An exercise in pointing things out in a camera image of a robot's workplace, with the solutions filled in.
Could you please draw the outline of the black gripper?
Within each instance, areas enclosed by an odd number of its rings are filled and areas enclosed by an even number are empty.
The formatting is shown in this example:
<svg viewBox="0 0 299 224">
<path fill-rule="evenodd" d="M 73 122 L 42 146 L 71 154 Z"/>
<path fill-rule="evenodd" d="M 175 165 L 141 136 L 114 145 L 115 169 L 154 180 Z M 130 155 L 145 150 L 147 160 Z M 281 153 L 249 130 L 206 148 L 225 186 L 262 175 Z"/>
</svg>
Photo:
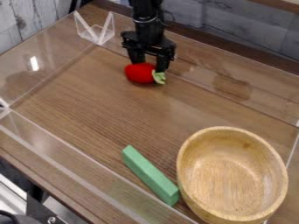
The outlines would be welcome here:
<svg viewBox="0 0 299 224">
<path fill-rule="evenodd" d="M 123 47 L 134 64 L 146 63 L 146 53 L 157 56 L 155 71 L 163 73 L 174 60 L 177 44 L 165 36 L 165 23 L 159 17 L 135 19 L 135 30 L 122 31 Z"/>
</svg>

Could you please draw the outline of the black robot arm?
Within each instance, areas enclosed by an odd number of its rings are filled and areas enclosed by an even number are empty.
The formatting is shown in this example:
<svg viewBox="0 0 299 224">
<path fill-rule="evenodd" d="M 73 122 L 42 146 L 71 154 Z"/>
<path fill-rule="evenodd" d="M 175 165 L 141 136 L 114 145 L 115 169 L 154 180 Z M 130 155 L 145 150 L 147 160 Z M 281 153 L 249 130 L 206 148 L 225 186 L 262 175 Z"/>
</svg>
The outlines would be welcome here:
<svg viewBox="0 0 299 224">
<path fill-rule="evenodd" d="M 177 44 L 165 36 L 163 0 L 129 0 L 133 7 L 134 31 L 122 31 L 122 46 L 134 64 L 157 57 L 155 71 L 163 73 L 175 59 Z"/>
</svg>

